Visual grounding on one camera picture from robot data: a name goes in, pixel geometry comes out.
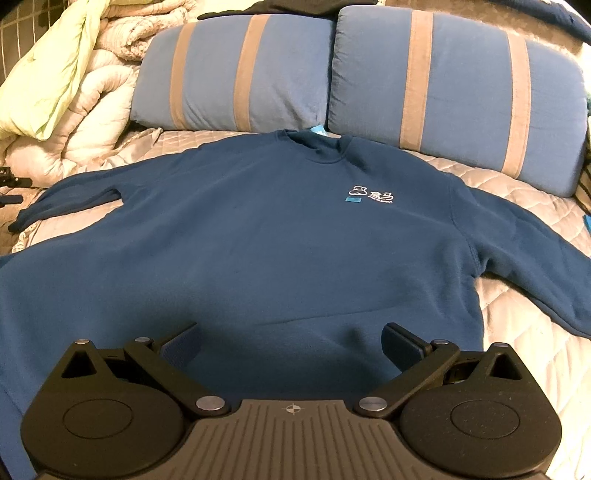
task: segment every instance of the crosshair marking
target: crosshair marking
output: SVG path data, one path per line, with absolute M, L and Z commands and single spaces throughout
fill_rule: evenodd
M 283 408 L 283 410 L 285 410 L 286 412 L 291 413 L 292 415 L 295 415 L 296 413 L 301 412 L 303 410 L 303 408 L 300 407 L 299 405 L 296 405 L 295 403 L 292 403 L 288 407 Z

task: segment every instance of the bed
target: bed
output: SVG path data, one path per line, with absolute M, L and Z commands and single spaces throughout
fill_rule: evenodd
M 133 161 L 179 153 L 208 142 L 240 135 L 223 129 L 171 129 L 153 133 L 152 145 Z M 113 143 L 107 151 L 115 152 Z M 566 241 L 591 257 L 591 234 L 584 223 L 585 210 L 573 197 L 556 196 L 489 168 L 468 166 L 440 156 L 410 153 L 440 171 L 460 177 L 468 186 L 503 197 L 537 215 Z M 79 231 L 122 205 L 120 200 L 70 215 L 41 220 L 19 235 L 6 230 L 19 209 L 34 203 L 41 188 L 3 190 L 23 194 L 21 206 L 0 209 L 0 254 L 18 254 L 23 249 L 60 235 Z M 585 480 L 591 475 L 591 340 L 566 332 L 553 323 L 516 287 L 491 275 L 478 278 L 485 335 L 482 348 L 492 342 L 508 342 L 518 352 L 538 381 L 563 425 L 563 440 L 547 475 L 552 480 Z

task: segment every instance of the sweatshirt sleeve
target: sweatshirt sleeve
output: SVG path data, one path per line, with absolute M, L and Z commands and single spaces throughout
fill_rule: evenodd
M 591 339 L 591 259 L 533 213 L 461 183 L 452 217 L 466 238 L 477 275 L 490 272 L 521 287 L 568 332 Z
M 21 210 L 8 226 L 12 233 L 22 232 L 38 220 L 80 212 L 114 200 L 123 199 L 143 184 L 150 162 L 144 161 L 112 170 L 79 173 L 60 180 L 47 189 L 29 208 Z

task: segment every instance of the striped fabric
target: striped fabric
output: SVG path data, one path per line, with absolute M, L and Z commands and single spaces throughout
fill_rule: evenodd
M 238 15 L 157 35 L 132 119 L 169 130 L 270 132 L 323 125 L 335 25 L 297 15 Z
M 332 77 L 334 133 L 575 191 L 586 93 L 555 50 L 449 14 L 354 6 L 339 16 Z
M 591 215 L 591 117 L 589 117 L 589 130 L 587 132 L 587 149 L 585 164 L 577 183 L 577 190 L 574 197 L 577 199 L 583 210 Z

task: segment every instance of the metal screw head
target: metal screw head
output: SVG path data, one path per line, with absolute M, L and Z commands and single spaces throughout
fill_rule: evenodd
M 221 410 L 226 405 L 223 398 L 216 397 L 215 395 L 208 395 L 201 397 L 195 402 L 195 406 L 205 411 L 216 411 Z
M 359 406 L 366 411 L 382 411 L 388 406 L 381 397 L 364 397 L 359 400 Z

